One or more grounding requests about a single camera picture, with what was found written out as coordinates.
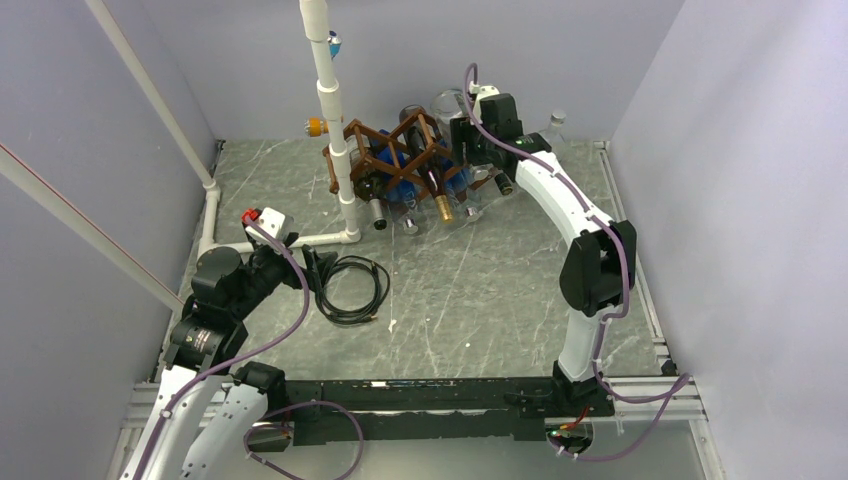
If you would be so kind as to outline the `clear square glass bottle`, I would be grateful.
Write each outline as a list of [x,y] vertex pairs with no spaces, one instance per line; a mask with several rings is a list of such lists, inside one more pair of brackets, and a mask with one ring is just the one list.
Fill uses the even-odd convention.
[[447,138],[450,135],[450,121],[467,115],[463,92],[460,89],[442,91],[431,101],[430,113],[435,118],[440,133]]

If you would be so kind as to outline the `clear bottle red label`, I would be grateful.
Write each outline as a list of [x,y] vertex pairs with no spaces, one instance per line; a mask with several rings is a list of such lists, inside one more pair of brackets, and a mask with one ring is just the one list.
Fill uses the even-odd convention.
[[567,115],[562,109],[555,109],[550,114],[547,126],[540,131],[540,135],[554,153],[564,150],[569,145],[566,138],[566,118]]

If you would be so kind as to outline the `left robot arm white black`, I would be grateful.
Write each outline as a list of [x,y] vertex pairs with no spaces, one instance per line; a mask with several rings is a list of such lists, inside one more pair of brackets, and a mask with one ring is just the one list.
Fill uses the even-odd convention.
[[277,286],[310,293],[339,257],[310,246],[302,254],[304,266],[272,245],[258,245],[247,259],[224,246],[199,256],[157,398],[123,478],[216,479],[256,421],[285,411],[284,372],[240,350],[245,319]]

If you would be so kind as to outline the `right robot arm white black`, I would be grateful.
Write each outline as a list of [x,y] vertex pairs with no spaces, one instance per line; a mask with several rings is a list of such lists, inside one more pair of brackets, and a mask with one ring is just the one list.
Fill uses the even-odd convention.
[[625,317],[635,284],[637,233],[597,207],[566,173],[544,133],[527,133],[515,99],[494,86],[462,95],[467,114],[451,121],[452,148],[472,165],[491,165],[525,190],[566,241],[559,276],[568,327],[551,388],[557,411],[574,415],[600,386],[600,353],[609,323]]

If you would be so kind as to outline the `dark green wine bottle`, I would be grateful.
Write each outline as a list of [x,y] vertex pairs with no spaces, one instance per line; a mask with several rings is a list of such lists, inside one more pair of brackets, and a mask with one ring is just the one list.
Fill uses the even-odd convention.
[[381,174],[371,171],[361,175],[354,183],[354,192],[368,205],[372,214],[373,227],[378,231],[384,230],[388,222],[381,203],[385,192],[385,183]]

